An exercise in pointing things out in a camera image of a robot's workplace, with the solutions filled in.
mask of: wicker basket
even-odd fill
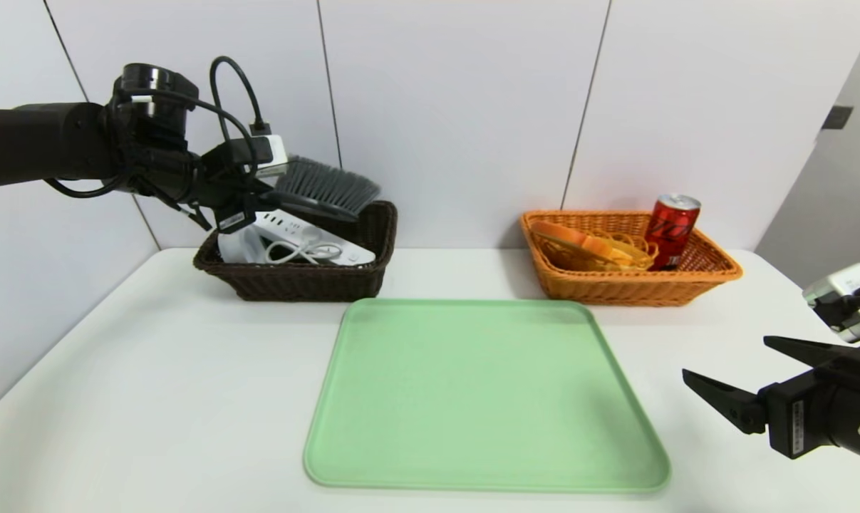
[[[531,247],[541,288],[551,299],[571,299],[593,305],[679,306],[721,283],[739,279],[743,270],[722,248],[693,230],[676,271],[578,272],[557,269],[537,246],[534,221],[565,227],[643,234],[651,213],[638,211],[539,210],[522,215],[524,237]]]
[[[195,254],[198,269],[233,286],[247,301],[334,301],[375,298],[395,246],[398,211],[391,202],[368,205],[357,223],[334,221],[318,215],[295,214],[375,253],[365,266],[316,266],[309,263],[227,264],[221,260],[217,234],[204,241]]]

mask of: orange wicker basket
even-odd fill
[[[524,237],[531,247],[541,288],[550,299],[571,299],[591,305],[680,306],[721,283],[739,279],[740,265],[699,230],[676,271],[579,272],[557,269],[531,233],[534,221],[550,221],[578,230],[644,234],[651,218],[639,211],[537,210],[522,215]]]

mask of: white table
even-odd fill
[[[860,457],[790,461],[681,382],[756,390],[805,370],[762,335],[834,341],[755,254],[685,308],[593,308],[673,465],[663,491],[622,497],[316,486],[301,458],[346,305],[243,302],[194,253],[156,254],[1,400],[0,513],[860,510]],[[524,251],[400,249],[381,296],[542,295]]]

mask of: red soda can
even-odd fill
[[[649,271],[672,271],[680,266],[680,257],[701,208],[703,204],[690,196],[658,196],[645,231],[645,240],[658,245],[658,256]]]

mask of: wall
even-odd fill
[[[860,56],[838,103],[854,106],[849,123],[819,134],[756,249],[800,286],[860,262]]]
[[[612,3],[565,208],[703,201],[753,248],[860,52],[860,0]]]
[[[291,152],[384,185],[402,247],[515,246],[523,210],[687,192],[710,236],[753,248],[860,50],[860,0],[48,2],[91,100],[130,61],[210,98],[208,63],[234,56]],[[189,139],[219,142],[211,115]],[[164,247],[204,238],[141,205]]]
[[[403,247],[518,247],[558,209],[608,0],[323,2],[346,168],[400,207]]]
[[[84,101],[42,3],[0,2],[0,108]],[[129,195],[0,188],[0,398],[157,251]]]

